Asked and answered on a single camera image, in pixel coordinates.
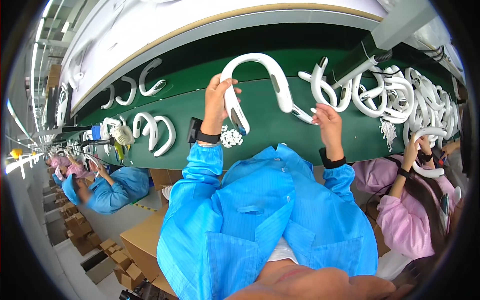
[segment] green conveyor belt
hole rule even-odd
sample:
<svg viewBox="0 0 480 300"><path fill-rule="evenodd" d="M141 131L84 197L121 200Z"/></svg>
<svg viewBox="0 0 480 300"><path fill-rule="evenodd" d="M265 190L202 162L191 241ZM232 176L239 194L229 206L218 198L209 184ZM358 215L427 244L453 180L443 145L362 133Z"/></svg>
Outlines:
<svg viewBox="0 0 480 300"><path fill-rule="evenodd" d="M325 49L288 49L265 53L280 64L288 77L295 104L309 114L310 108L314 107L316 102L312 96L310 84L298 78L297 72L301 70L311 72L315 63L322 56L327 56L330 61L329 65L333 65L346 54L345 51ZM152 116L167 116L173 122L177 132L177 139L173 147L163 156L155 158L153 153L148 152L148 136L141 136L135 140L135 144L126 153L124 165L141 168L182 169L187 164L186 158L190 149L186 142L190 119L192 117L203 119L204 89L210 78L220 73L232 58L208 62L160 77L155 76L155 71L153 71L147 77L146 88L149 89L159 79L166 79L168 85L164 90L152 97L142 96L137 90L135 100L130 106L121 106L115 102L110 109L95 110L81 120L80 125L97 124L102 122L105 117L118 119L118 115L121 114L131 127L133 118L139 112L148 112ZM405 67L404 63L396 60L384 63L380 67L392 64L396 64L402 69ZM145 65L137 67L126 76L138 81L140 72ZM418 70L453 95L451 83L428 70L421 68ZM241 105L250 123L251 131L249 135L243 137L242 145L224 148L224 169L228 169L237 160L250 158L264 148L275 147L278 143L286 143L315 166L322 164L318 154L318 150L324 147L320 138L320 129L302 122L292 114L280 111L271 81L268 79L268 73L263 66L254 62L242 64L235 70L233 77L240 81L238 87L243 90L240 95ZM361 83L368 89L376 85L373 78L363 78ZM130 93L128 83L119 79L114 86L116 96L122 96L123 99L128 98ZM109 92L100 93L92 101L106 101L108 95ZM379 119L365 116L357 110L352 102L340 116L343 119L342 143L348 162L389 155L386 140L380 133ZM228 125L228 129L233 128L229 119L225 120L224 125ZM394 141L392 153L399 153L404 149L403 124L396 127L398 137ZM159 123L159 133L164 134L156 149L159 149L168 139L168 131L163 123ZM69 138L74 136L78 136L78 134L72 134ZM103 146L97 147L97 153L105 161L115 165L120 164L115 158L113 148L109 156L103 152Z"/></svg>

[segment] blue cap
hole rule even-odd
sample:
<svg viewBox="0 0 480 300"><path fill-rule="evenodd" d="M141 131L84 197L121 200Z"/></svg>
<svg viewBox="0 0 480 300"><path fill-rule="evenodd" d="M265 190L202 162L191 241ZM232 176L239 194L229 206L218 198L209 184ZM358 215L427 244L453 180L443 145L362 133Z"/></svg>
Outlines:
<svg viewBox="0 0 480 300"><path fill-rule="evenodd" d="M73 189L72 175L73 174L70 174L67 179L63 181L61 187L63 188L63 192L65 193L65 196L67 196L68 200L70 200L75 205L79 205L81 201L77 193L75 193L75 190Z"/></svg>

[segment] woman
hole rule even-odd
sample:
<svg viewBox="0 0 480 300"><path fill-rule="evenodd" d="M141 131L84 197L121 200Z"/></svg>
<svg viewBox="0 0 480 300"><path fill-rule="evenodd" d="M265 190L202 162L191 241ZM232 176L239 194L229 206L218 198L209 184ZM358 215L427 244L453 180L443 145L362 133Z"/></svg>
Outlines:
<svg viewBox="0 0 480 300"><path fill-rule="evenodd" d="M58 154L55 154L53 157L45 156L45 163L47 164L47 166L50 166L54 169L56 169L58 166L68 167L72 164L72 162L68 158L60 156Z"/></svg>
<svg viewBox="0 0 480 300"><path fill-rule="evenodd" d="M199 140L172 188L157 262L180 299L380 299L395 286L377 268L372 227L350 191L342 119L317 104L325 184L285 145L235 163L220 184L223 95L212 78Z"/></svg>
<svg viewBox="0 0 480 300"><path fill-rule="evenodd" d="M427 136L415 143L410 141L403 156L393 155L353 165L360 191L384 194L377 206L376 222L382 229L385 244L408 258L404 260L405 265L411 260L442 253L450 232L449 223L444 223L440 213L439 202L443 195L450 197L450 213L455 210L455 189L445 176L426 178L412 169L419 145L423 153L422 168L434 168Z"/></svg>
<svg viewBox="0 0 480 300"><path fill-rule="evenodd" d="M73 204L84 204L99 214L111 215L145 197L150 189L147 169L122 167L110 175L103 165L92 170L97 171L100 178L90 186L76 174L70 174L62 188Z"/></svg>
<svg viewBox="0 0 480 300"><path fill-rule="evenodd" d="M58 166L55 170L55 174L61 181L64 181L71 174L75 174L78 179L92 177L95 175L93 172L86 171L83 165L75 161L71 156L67 156L67 159L71 163L68 167Z"/></svg>

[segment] pink hat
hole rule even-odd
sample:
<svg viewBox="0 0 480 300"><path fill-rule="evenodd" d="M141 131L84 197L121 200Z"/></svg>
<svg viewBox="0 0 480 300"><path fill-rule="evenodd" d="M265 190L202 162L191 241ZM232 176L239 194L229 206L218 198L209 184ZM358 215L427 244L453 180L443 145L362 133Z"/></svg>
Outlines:
<svg viewBox="0 0 480 300"><path fill-rule="evenodd" d="M58 166L56 169L55 169L55 175L57 175L57 177L61 180L61 181L64 181L65 180L65 177L61 174L60 172L60 166Z"/></svg>

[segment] hand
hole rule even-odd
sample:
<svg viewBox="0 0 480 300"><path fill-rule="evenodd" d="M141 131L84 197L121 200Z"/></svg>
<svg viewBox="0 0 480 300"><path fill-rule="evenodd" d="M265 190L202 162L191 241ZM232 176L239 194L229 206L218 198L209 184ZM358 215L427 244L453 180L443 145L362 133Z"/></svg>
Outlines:
<svg viewBox="0 0 480 300"><path fill-rule="evenodd" d="M405 147L405 151L403 152L403 170L410 172L410 169L412 168L412 165L417 159L417 155L419 153L417 150L419 143L420 139L418 139L416 142L414 142L413 139L410 139L410 142Z"/></svg>
<svg viewBox="0 0 480 300"><path fill-rule="evenodd" d="M90 159L88 160L88 166L90 167L90 170L92 170L92 172L98 172L96 164L94 164L93 161L91 161Z"/></svg>
<svg viewBox="0 0 480 300"><path fill-rule="evenodd" d="M331 161L343 159L342 148L342 118L326 104L317 103L317 113L312 117L312 123L320 126L322 142L327 149L327 158Z"/></svg>
<svg viewBox="0 0 480 300"><path fill-rule="evenodd" d="M238 80L231 78L220 82L221 75L215 75L205 91L205 117L200 130L209 135L221 134L223 120L228 117L223 96L232 84L238 83ZM234 90L237 94L241 93L241 89L237 87Z"/></svg>
<svg viewBox="0 0 480 300"><path fill-rule="evenodd" d="M100 166L98 167L98 173L99 173L100 176L103 177L103 178L108 177L108 172L107 172L107 170L105 169L105 167L104 167L102 164L100 164Z"/></svg>
<svg viewBox="0 0 480 300"><path fill-rule="evenodd" d="M428 135L424 135L419 138L419 145L423 153L425 153L426 155L432 154L432 149L430 149L430 142L428 140Z"/></svg>
<svg viewBox="0 0 480 300"><path fill-rule="evenodd" d="M442 155L440 160L442 160L445 156L452 154L457 149L460 149L460 141L446 144L445 146L442 147L442 151L445 153Z"/></svg>

